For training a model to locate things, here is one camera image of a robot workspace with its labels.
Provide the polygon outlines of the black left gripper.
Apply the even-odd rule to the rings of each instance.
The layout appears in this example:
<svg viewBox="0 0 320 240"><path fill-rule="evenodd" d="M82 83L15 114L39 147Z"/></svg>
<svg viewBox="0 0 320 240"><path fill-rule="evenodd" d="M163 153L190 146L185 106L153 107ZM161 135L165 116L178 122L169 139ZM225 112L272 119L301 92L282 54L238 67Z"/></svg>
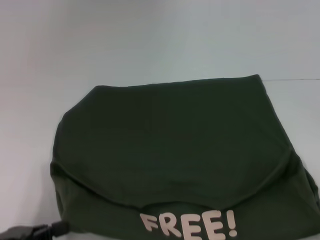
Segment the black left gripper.
<svg viewBox="0 0 320 240"><path fill-rule="evenodd" d="M59 221L50 225L14 226L4 232L5 240L52 240L69 233L69 223Z"/></svg>

